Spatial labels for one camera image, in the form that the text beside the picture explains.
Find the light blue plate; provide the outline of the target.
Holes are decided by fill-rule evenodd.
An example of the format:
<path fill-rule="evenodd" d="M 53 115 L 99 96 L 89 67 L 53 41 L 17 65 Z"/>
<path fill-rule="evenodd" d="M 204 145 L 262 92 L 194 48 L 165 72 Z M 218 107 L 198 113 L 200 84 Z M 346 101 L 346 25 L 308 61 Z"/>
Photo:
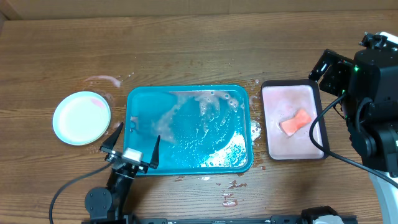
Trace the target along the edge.
<path fill-rule="evenodd" d="M 59 140 L 82 146 L 99 139 L 109 127 L 111 110 L 99 94 L 79 91 L 67 96 L 56 107 L 52 127 Z"/>

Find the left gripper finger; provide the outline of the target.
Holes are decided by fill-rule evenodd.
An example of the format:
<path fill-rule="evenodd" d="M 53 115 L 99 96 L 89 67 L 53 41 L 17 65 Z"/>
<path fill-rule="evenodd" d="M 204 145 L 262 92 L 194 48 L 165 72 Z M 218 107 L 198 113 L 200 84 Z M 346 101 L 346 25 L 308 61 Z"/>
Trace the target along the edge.
<path fill-rule="evenodd" d="M 118 141 L 118 137 L 123 130 L 124 123 L 120 123 L 116 128 L 115 132 L 111 134 L 101 145 L 101 150 L 113 150 L 115 144 Z"/>
<path fill-rule="evenodd" d="M 149 164 L 151 169 L 156 169 L 159 165 L 159 145 L 160 145 L 160 135 L 158 135 L 157 137 L 154 150 L 152 152 L 152 157 Z"/>

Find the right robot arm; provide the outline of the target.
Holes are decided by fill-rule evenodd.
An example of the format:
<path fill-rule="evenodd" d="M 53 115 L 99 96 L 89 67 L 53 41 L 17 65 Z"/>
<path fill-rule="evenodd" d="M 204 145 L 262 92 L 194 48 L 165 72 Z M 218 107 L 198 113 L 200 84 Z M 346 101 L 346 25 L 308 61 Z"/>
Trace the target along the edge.
<path fill-rule="evenodd" d="M 397 37 L 365 33 L 354 58 L 326 49 L 309 79 L 341 105 L 349 139 L 361 162 L 311 142 L 326 155 L 365 170 L 375 188 L 384 223 L 397 223 Z"/>

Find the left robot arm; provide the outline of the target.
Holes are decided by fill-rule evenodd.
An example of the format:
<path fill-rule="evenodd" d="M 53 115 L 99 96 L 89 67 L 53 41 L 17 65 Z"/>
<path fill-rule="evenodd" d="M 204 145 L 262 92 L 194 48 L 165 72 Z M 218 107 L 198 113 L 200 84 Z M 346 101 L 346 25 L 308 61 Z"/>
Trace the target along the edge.
<path fill-rule="evenodd" d="M 123 129 L 120 124 L 115 132 L 101 145 L 100 150 L 107 153 L 105 160 L 111 166 L 106 186 L 91 189 L 85 197 L 85 208 L 90 214 L 90 223 L 139 223 L 135 214 L 125 214 L 124 204 L 137 173 L 147 173 L 159 165 L 159 143 L 157 137 L 150 162 L 142 160 L 143 153 L 131 148 L 124 152 L 113 148 Z"/>

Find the pink sponge with dark scourer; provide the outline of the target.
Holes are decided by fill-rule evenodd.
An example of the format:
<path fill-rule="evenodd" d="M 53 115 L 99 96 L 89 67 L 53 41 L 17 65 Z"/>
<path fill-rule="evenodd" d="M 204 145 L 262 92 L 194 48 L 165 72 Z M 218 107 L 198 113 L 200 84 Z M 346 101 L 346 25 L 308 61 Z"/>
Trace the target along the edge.
<path fill-rule="evenodd" d="M 280 122 L 279 126 L 286 135 L 292 136 L 299 129 L 310 123 L 311 120 L 311 116 L 305 110 L 300 109 L 292 118 Z"/>

